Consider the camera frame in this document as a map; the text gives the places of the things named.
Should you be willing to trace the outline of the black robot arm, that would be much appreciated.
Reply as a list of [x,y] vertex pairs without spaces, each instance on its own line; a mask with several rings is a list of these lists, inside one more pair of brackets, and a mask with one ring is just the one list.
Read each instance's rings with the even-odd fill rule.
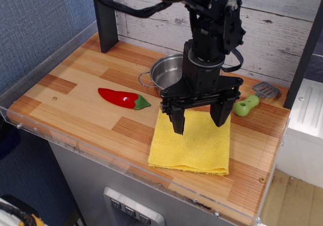
[[222,76],[238,67],[224,68],[225,58],[233,54],[243,58],[237,47],[245,31],[241,26],[241,0],[162,0],[182,2],[189,11],[192,39],[184,45],[181,79],[160,92],[161,109],[176,133],[184,131],[184,112],[188,108],[209,105],[216,126],[222,126],[240,96],[243,80]]

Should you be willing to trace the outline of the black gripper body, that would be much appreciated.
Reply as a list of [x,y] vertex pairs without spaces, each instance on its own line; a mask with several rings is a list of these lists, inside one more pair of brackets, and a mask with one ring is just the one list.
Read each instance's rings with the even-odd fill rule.
[[161,109],[165,113],[210,105],[211,113],[230,113],[239,98],[239,87],[243,80],[220,75],[220,72],[234,72],[241,68],[243,57],[233,49],[231,53],[239,64],[224,68],[225,53],[217,53],[214,61],[203,60],[193,51],[193,41],[184,44],[182,77],[161,92]]

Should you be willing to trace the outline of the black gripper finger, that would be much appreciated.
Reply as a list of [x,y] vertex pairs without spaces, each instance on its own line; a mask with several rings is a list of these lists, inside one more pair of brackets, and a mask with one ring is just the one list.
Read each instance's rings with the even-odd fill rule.
[[185,110],[180,107],[172,107],[172,114],[170,115],[170,120],[173,125],[174,132],[182,135],[184,132],[185,125]]
[[217,127],[221,127],[226,122],[233,106],[234,99],[227,99],[210,105],[210,115]]

